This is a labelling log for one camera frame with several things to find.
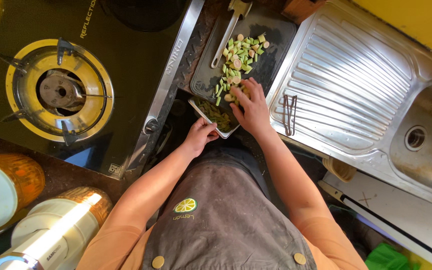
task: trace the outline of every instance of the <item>black cutting board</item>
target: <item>black cutting board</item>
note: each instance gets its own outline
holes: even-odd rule
[[[219,15],[191,80],[190,87],[193,93],[213,103],[216,103],[216,97],[213,97],[214,89],[223,76],[222,68],[226,60],[222,57],[218,66],[214,69],[211,68],[211,61],[216,54],[232,15],[232,11],[224,11]],[[244,71],[241,70],[242,79],[253,77],[258,83],[261,83],[264,95],[267,95],[279,66],[283,62],[284,56],[296,35],[296,30],[296,24],[283,15],[270,10],[263,4],[253,2],[246,18],[237,22],[231,37],[233,40],[237,40],[237,35],[243,34],[244,37],[257,38],[259,35],[266,33],[265,38],[270,45],[268,48],[263,49],[263,54],[258,55],[258,61],[250,65],[253,70],[249,74],[244,74]],[[221,93],[222,98],[219,106],[231,110],[229,103],[224,100],[225,94],[228,94],[228,92],[223,91]]]

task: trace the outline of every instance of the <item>gray apron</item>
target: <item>gray apron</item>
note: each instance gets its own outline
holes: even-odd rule
[[[158,256],[162,270],[316,269],[299,230],[230,156],[183,175],[149,236],[142,269],[154,269]]]

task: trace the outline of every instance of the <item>gas stove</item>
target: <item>gas stove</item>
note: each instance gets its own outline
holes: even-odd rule
[[[5,1],[0,138],[122,179],[204,0]]]

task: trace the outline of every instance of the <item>apron button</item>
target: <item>apron button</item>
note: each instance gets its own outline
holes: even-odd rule
[[[301,253],[296,253],[294,255],[294,260],[298,263],[298,264],[305,264],[306,263],[306,258],[304,257],[303,254]]]
[[[164,264],[164,258],[163,256],[157,256],[156,258],[153,259],[153,268],[155,269],[159,269],[161,267],[163,267]]]

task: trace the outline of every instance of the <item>black stove top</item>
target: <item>black stove top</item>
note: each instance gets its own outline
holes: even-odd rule
[[[141,134],[190,1],[155,0],[147,5],[140,2],[151,1],[4,1],[1,55],[13,58],[33,42],[62,38],[89,52],[103,66],[113,96],[96,97],[112,102],[112,108],[105,124],[93,135],[80,137],[69,146],[64,141],[44,138],[19,119],[2,121],[15,110],[6,92],[9,65],[0,58],[0,138],[120,179]],[[47,80],[46,84],[55,82]],[[81,85],[76,79],[71,83],[76,88]],[[37,89],[27,91],[35,93]]]

